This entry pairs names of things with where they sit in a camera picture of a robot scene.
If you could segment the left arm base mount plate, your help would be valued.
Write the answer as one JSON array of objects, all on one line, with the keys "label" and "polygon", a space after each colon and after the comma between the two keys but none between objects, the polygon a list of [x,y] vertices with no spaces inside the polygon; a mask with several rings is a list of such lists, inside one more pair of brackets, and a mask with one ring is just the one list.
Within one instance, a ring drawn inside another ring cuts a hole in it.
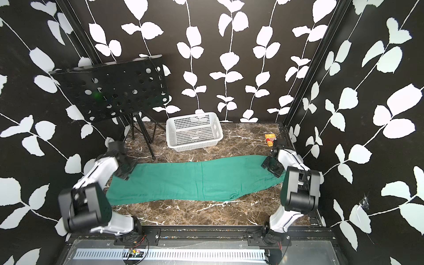
[{"label": "left arm base mount plate", "polygon": [[114,246],[124,246],[126,248],[136,248],[143,246],[157,246],[161,229],[143,226],[142,231],[134,231],[122,236],[118,236],[114,241]]}]

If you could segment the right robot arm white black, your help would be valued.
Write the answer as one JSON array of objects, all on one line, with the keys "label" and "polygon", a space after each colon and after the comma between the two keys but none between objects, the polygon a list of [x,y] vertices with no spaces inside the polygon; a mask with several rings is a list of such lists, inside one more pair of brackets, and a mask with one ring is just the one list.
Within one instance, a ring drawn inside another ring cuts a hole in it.
[{"label": "right robot arm white black", "polygon": [[295,221],[318,208],[320,173],[306,166],[295,150],[278,144],[274,144],[262,168],[284,178],[279,208],[265,224],[264,234],[287,233]]}]

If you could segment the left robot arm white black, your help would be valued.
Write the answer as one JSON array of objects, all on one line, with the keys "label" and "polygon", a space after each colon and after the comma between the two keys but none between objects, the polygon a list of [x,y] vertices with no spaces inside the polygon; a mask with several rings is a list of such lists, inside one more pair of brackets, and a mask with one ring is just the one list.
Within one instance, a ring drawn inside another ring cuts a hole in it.
[{"label": "left robot arm white black", "polygon": [[62,223],[68,233],[89,231],[115,236],[142,234],[142,226],[133,216],[112,210],[104,188],[112,177],[128,181],[136,162],[125,153],[124,143],[113,141],[107,152],[95,159],[94,166],[70,189],[58,195]]}]

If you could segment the green long pants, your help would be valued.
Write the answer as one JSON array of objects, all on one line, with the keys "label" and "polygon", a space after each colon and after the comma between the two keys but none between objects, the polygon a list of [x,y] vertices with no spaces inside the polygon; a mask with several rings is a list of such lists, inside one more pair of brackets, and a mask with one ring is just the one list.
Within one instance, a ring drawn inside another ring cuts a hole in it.
[{"label": "green long pants", "polygon": [[185,163],[139,163],[128,180],[113,177],[111,205],[161,200],[227,202],[284,181],[262,168],[265,156],[249,155]]}]

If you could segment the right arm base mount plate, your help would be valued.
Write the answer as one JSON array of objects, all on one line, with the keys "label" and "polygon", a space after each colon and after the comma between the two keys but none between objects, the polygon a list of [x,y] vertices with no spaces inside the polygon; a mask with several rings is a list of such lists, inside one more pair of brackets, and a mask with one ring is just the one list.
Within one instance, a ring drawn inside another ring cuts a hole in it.
[{"label": "right arm base mount plate", "polygon": [[291,245],[290,236],[286,233],[277,233],[268,227],[247,229],[244,234],[249,246],[280,248]]}]

